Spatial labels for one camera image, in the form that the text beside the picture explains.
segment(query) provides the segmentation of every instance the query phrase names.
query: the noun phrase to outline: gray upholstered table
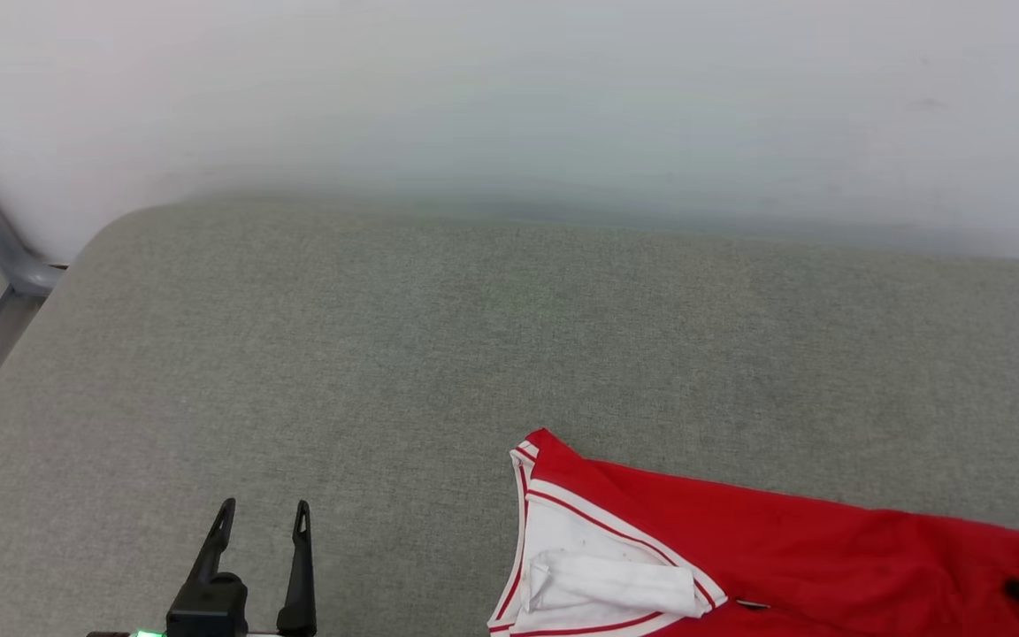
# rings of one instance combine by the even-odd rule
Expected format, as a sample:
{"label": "gray upholstered table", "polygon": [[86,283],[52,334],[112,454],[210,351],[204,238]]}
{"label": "gray upholstered table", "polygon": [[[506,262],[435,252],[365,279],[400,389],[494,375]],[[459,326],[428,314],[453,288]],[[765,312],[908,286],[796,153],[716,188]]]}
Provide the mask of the gray upholstered table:
{"label": "gray upholstered table", "polygon": [[0,372],[0,634],[162,626],[219,502],[271,627],[482,634],[506,450],[1019,528],[1019,262],[287,205],[130,215]]}

